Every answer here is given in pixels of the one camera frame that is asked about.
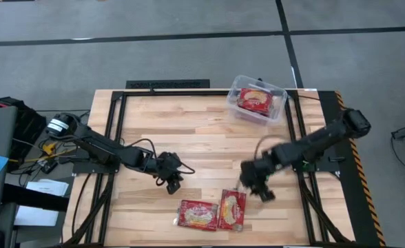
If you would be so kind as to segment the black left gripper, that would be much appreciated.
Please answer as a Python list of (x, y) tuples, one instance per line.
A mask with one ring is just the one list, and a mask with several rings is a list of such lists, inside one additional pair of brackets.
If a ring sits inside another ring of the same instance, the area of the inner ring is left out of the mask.
[(160, 156), (154, 159), (156, 165), (156, 183), (167, 182), (167, 192), (169, 195), (175, 194), (180, 189), (180, 181), (183, 177), (178, 168), (181, 161), (174, 152), (162, 152)]

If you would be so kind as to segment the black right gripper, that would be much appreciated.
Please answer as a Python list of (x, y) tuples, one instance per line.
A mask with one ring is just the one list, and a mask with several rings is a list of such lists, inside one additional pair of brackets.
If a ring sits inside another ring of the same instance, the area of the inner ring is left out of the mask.
[(242, 161), (240, 164), (240, 183), (243, 187), (258, 194), (263, 203), (276, 199), (274, 192), (267, 186), (267, 178), (276, 172), (278, 161), (270, 156)]

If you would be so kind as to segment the red popcorn bag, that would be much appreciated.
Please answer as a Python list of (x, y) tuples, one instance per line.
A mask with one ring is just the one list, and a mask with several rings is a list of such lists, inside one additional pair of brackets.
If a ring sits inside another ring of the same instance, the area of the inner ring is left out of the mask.
[(224, 189), (220, 202), (217, 228), (242, 231), (247, 195), (243, 192)]
[(178, 208), (176, 224), (191, 229), (216, 231), (218, 205), (196, 200), (182, 200)]
[(272, 95), (261, 90), (242, 88), (236, 105), (242, 109), (268, 116), (272, 111)]

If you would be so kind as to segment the clear plastic container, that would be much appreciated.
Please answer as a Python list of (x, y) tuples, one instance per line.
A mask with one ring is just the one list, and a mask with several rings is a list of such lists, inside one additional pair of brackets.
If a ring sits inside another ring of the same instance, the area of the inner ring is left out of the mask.
[[(242, 88), (251, 88), (268, 92), (272, 95), (272, 111), (268, 116), (263, 116), (236, 105)], [(227, 108), (230, 115), (243, 120), (251, 121), (260, 125), (275, 125), (281, 119), (284, 107), (288, 99), (288, 93), (281, 87), (264, 82), (262, 79), (254, 79), (245, 75), (238, 75), (227, 94)]]

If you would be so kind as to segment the white paper sheet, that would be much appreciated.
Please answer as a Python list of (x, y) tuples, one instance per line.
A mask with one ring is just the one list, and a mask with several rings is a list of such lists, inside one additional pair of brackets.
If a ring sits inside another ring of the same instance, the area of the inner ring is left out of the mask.
[(19, 206), (14, 225), (53, 227), (56, 225), (58, 216), (57, 211)]
[(67, 196), (68, 187), (68, 183), (50, 179), (41, 179), (35, 182), (29, 182), (25, 186), (26, 189), (55, 196)]

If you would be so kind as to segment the black fabric bag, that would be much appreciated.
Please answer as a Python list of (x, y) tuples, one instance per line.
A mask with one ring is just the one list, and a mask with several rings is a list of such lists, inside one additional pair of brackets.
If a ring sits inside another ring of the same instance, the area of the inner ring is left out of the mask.
[(0, 108), (16, 107), (17, 117), (14, 122), (13, 141), (10, 150), (10, 158), (16, 162), (10, 162), (13, 167), (22, 164), (31, 150), (31, 144), (35, 144), (40, 137), (47, 119), (28, 107), (24, 101), (10, 96), (0, 98)]

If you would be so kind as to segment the black aluminium table frame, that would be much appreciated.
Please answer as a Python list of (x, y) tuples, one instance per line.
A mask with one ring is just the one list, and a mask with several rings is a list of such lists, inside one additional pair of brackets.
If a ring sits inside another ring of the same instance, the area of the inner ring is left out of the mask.
[(219, 203), (222, 191), (235, 186), (240, 162), (252, 158), (255, 150), (325, 125), (318, 93), (300, 90), (298, 95), (289, 100), (289, 112), (265, 126), (230, 115), (224, 89), (179, 90), (177, 95), (130, 90), (126, 99), (111, 90), (97, 90), (88, 121), (93, 130), (160, 153), (175, 152), (194, 173), (186, 175), (171, 195), (151, 176), (121, 168), (114, 177), (109, 214), (96, 217), (92, 241), (102, 238), (107, 247), (307, 244), (298, 176), (292, 169), (269, 179), (274, 201), (247, 197), (242, 231), (202, 231), (174, 222), (182, 200)]

